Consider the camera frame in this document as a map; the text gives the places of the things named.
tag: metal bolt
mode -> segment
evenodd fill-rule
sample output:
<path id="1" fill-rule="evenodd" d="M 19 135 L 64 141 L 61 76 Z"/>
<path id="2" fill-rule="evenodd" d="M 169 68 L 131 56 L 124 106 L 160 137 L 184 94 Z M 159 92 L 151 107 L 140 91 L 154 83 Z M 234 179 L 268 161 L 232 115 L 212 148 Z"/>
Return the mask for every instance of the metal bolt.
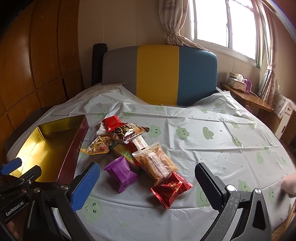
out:
<path id="1" fill-rule="evenodd" d="M 40 188 L 35 188 L 34 189 L 34 193 L 39 193 L 40 192 Z"/>
<path id="2" fill-rule="evenodd" d="M 261 194 L 261 190 L 259 188 L 255 188 L 255 193 Z"/>
<path id="3" fill-rule="evenodd" d="M 60 189 L 63 190 L 63 191 L 67 190 L 68 188 L 69 187 L 68 187 L 67 184 L 61 185 L 61 187 L 60 187 Z"/>
<path id="4" fill-rule="evenodd" d="M 235 186 L 233 186 L 233 185 L 227 185 L 227 190 L 228 191 L 230 191 L 230 192 L 232 192 L 232 191 L 235 191 L 236 190 L 236 188 L 235 188 Z"/>

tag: dark bed post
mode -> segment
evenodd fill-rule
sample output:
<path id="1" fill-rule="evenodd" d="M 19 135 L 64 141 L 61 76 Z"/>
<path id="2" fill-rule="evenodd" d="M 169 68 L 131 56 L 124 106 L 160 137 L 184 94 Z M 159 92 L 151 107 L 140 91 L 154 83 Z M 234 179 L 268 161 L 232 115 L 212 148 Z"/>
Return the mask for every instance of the dark bed post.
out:
<path id="1" fill-rule="evenodd" d="M 107 44 L 94 44 L 91 65 L 91 86 L 102 82 L 103 56 L 107 52 Z"/>

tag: window frame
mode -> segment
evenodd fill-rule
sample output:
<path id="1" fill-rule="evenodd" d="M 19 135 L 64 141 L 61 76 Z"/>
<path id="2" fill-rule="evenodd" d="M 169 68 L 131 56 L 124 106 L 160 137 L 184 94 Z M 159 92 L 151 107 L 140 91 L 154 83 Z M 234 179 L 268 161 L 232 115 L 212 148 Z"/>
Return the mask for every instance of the window frame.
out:
<path id="1" fill-rule="evenodd" d="M 197 38 L 196 4 L 195 4 L 195 0 L 191 0 L 191 1 L 193 3 L 194 37 Z M 218 45 L 218 44 L 207 42 L 207 41 L 200 40 L 200 39 L 192 39 L 191 38 L 191 30 L 192 29 L 191 29 L 191 24 L 190 24 L 191 23 L 191 15 L 190 14 L 187 15 L 187 16 L 189 16 L 188 17 L 189 21 L 187 22 L 188 25 L 187 25 L 187 28 L 185 29 L 185 36 L 188 39 L 190 39 L 191 41 L 193 41 L 194 43 L 202 45 L 204 48 L 208 48 L 210 50 L 217 51 L 222 54 L 230 55 L 234 58 L 242 60 L 242 61 L 248 63 L 249 65 L 255 66 L 260 69 L 261 65 L 262 65 L 262 55 L 263 55 L 263 36 L 262 36 L 263 29 L 262 29 L 261 16 L 260 16 L 258 4 L 257 4 L 256 0 L 251 0 L 251 3 L 253 5 L 252 12 L 254 13 L 255 25 L 256 25 L 256 55 L 255 55 L 255 60 L 254 60 L 254 59 L 232 49 L 232 28 L 230 27 L 231 14 L 230 14 L 230 10 L 229 10 L 230 8 L 228 5 L 228 1 L 229 0 L 225 0 L 226 14 L 227 14 L 227 20 L 228 20 L 227 21 L 228 47 L 224 47 L 222 45 Z M 188 4 L 188 11 L 191 11 L 190 4 Z"/>

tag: upholstered headboard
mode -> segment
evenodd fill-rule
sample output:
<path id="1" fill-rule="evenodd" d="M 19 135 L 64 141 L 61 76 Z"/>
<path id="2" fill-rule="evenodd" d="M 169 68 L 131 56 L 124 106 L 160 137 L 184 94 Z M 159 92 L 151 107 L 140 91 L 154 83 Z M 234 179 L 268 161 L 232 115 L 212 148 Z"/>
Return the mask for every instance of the upholstered headboard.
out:
<path id="1" fill-rule="evenodd" d="M 189 106 L 216 92 L 217 57 L 172 45 L 114 49 L 104 54 L 102 84 L 116 83 L 150 104 Z"/>

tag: window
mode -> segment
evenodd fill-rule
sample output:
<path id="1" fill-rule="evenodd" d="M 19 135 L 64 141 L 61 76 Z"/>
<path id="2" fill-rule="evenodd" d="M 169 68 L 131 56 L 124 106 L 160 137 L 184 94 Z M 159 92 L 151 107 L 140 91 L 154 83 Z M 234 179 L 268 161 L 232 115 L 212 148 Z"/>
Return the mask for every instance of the window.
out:
<path id="1" fill-rule="evenodd" d="M 214 43 L 256 60 L 259 46 L 251 0 L 189 0 L 189 17 L 193 41 Z"/>

